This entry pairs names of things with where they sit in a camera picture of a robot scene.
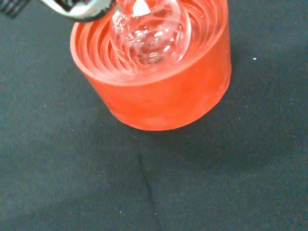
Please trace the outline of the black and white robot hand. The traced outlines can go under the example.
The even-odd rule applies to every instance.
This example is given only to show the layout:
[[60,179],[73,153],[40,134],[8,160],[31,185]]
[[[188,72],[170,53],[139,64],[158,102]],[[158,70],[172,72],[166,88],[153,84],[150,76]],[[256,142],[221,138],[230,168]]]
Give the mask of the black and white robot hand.
[[[0,13],[14,19],[29,3],[28,0],[1,0]],[[39,0],[39,3],[75,22],[92,22],[109,13],[116,2],[114,0]]]

